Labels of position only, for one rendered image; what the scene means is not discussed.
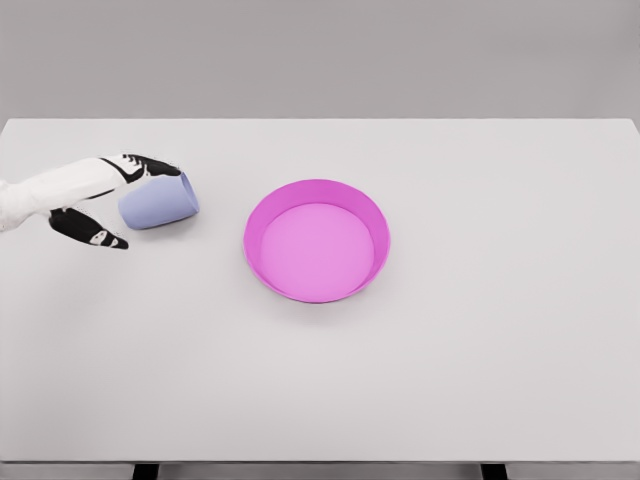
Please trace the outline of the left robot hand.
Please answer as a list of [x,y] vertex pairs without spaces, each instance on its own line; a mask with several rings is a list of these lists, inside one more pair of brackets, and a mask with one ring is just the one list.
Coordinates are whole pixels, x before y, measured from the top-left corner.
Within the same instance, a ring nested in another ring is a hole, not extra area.
[[137,154],[92,157],[35,175],[18,187],[23,214],[44,215],[57,233],[90,246],[126,250],[129,244],[75,205],[113,193],[145,177],[178,177],[171,164]]

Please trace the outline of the lavender cup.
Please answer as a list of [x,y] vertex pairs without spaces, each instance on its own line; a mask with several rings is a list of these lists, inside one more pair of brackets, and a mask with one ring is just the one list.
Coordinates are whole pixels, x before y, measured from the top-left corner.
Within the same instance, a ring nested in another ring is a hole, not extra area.
[[161,176],[131,191],[118,202],[120,216],[134,230],[144,230],[196,215],[200,205],[185,173]]

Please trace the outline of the pink round plate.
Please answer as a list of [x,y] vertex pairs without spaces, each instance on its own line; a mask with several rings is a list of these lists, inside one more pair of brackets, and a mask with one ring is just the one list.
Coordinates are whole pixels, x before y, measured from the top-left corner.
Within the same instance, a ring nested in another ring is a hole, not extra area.
[[313,304],[364,290],[384,268],[391,231],[367,194],[329,179],[306,179],[266,195],[247,218],[243,253],[274,292]]

